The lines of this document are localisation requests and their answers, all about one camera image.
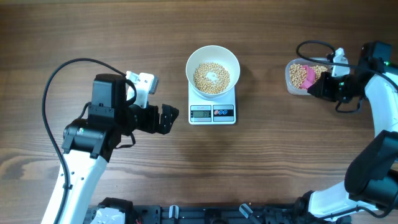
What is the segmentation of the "pink plastic measuring scoop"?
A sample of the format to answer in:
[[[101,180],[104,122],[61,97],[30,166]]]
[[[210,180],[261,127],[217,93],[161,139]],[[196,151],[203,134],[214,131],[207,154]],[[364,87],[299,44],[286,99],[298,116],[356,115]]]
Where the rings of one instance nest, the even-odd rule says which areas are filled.
[[[305,79],[303,83],[300,85],[301,89],[308,89],[315,83],[316,73],[313,68],[309,67],[308,65],[302,66],[305,71]]]

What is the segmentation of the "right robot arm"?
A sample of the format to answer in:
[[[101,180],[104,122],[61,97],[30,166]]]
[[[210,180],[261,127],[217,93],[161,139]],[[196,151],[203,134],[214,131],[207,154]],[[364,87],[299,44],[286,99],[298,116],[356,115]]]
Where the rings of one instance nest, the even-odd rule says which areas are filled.
[[[344,181],[321,191],[309,191],[293,205],[270,206],[264,219],[281,214],[287,223],[351,223],[351,215],[366,212],[384,218],[397,209],[397,65],[391,63],[391,45],[373,41],[362,46],[357,65],[345,62],[327,42],[332,53],[321,64],[330,65],[307,92],[335,102],[336,112],[343,103],[357,98],[371,105],[374,139],[349,165]]]

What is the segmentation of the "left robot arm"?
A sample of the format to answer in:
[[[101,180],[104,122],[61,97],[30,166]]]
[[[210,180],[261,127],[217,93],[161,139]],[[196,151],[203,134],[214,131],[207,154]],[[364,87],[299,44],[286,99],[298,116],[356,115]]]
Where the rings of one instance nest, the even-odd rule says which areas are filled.
[[[87,118],[72,121],[63,132],[62,155],[66,168],[58,179],[42,223],[83,223],[97,183],[122,136],[138,129],[167,134],[179,110],[162,105],[141,108],[126,98],[131,81],[115,74],[99,74]]]

